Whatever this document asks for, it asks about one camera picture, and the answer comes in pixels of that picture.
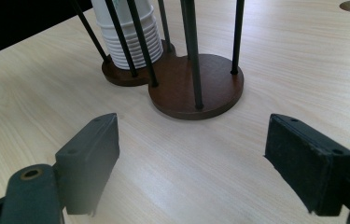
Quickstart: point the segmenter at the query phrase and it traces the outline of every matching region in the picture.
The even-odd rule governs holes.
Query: wooden base
[[[231,60],[200,54],[203,108],[196,109],[191,61],[187,56],[176,57],[174,46],[172,52],[167,52],[163,40],[162,45],[164,53],[153,64],[159,86],[148,86],[154,106],[162,113],[176,119],[210,119],[238,102],[244,88],[242,70],[238,67],[238,75],[232,75]],[[137,70],[138,77],[132,77],[130,71],[118,69],[113,63],[103,64],[102,69],[106,79],[116,85],[139,86],[149,82],[146,68]]]

